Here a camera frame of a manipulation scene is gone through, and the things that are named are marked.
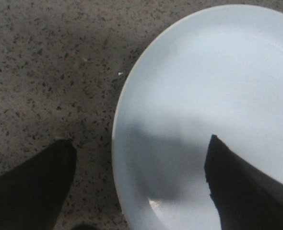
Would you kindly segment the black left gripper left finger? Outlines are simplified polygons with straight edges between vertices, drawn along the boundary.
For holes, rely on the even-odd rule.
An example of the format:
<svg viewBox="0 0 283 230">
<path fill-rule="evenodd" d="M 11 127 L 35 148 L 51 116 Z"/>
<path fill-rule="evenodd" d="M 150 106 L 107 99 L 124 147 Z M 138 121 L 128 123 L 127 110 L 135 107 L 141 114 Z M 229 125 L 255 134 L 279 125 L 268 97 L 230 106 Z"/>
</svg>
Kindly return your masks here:
<svg viewBox="0 0 283 230">
<path fill-rule="evenodd" d="M 77 153 L 60 139 L 0 176 L 0 230 L 52 230 L 74 179 Z"/>
</svg>

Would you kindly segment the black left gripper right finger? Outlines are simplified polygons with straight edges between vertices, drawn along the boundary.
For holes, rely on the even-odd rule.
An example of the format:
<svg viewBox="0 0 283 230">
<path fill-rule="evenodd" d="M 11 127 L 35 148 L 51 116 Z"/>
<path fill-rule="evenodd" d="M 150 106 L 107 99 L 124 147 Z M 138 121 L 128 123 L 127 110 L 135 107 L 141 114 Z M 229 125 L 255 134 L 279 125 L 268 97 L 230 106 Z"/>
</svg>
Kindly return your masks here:
<svg viewBox="0 0 283 230">
<path fill-rule="evenodd" d="M 204 164 L 223 230 L 283 230 L 283 184 L 212 135 Z"/>
</svg>

